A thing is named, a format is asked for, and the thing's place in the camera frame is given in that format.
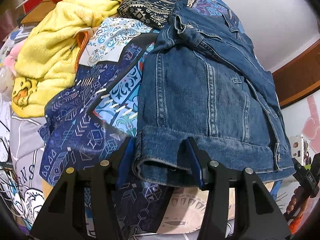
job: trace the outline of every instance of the human hand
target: human hand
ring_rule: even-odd
[[[297,204],[297,202],[300,200],[301,198],[301,195],[303,193],[304,189],[303,187],[299,186],[298,188],[296,188],[294,190],[294,195],[292,196],[288,206],[287,206],[287,213],[289,214],[293,209],[294,209],[294,206]],[[299,213],[294,217],[294,218],[300,218],[303,213],[305,212],[306,210],[306,206],[307,206],[307,200],[300,206],[300,211]]]

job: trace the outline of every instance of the denim cuff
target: denim cuff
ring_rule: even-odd
[[[262,182],[276,181],[295,173],[293,166],[286,165],[290,157],[288,154],[281,154],[285,151],[282,148],[278,150],[283,157],[279,163],[280,166],[283,163],[284,167],[277,170],[272,161],[274,154],[270,147],[234,139],[184,133],[165,127],[145,126],[137,135],[132,167],[134,174],[140,179],[161,185],[198,186],[192,176],[185,148],[185,139],[188,136],[193,136],[199,149],[208,152],[212,160],[219,161],[227,168],[243,170],[247,163],[253,163],[251,168]]]

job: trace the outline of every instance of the denim jacket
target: denim jacket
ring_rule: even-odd
[[[194,186],[188,136],[212,160],[251,167],[263,182],[294,173],[272,75],[228,12],[217,20],[187,0],[175,3],[144,63],[133,164],[139,178]]]

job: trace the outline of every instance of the cardboard box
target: cardboard box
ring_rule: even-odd
[[[21,20],[20,25],[37,25],[55,7],[56,4],[52,0],[43,0]]]

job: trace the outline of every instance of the silver screw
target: silver screw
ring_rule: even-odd
[[[251,169],[251,168],[245,168],[244,169],[244,171],[246,172],[246,173],[248,173],[248,174],[252,174],[253,173],[253,169]]]
[[[217,161],[210,161],[210,166],[218,167],[219,163]]]
[[[103,160],[100,162],[100,165],[105,167],[105,166],[108,166],[110,164],[110,162],[108,160]]]
[[[75,169],[72,168],[72,167],[66,169],[66,172],[67,172],[68,174],[71,174],[71,173],[73,173],[74,171],[75,171]]]

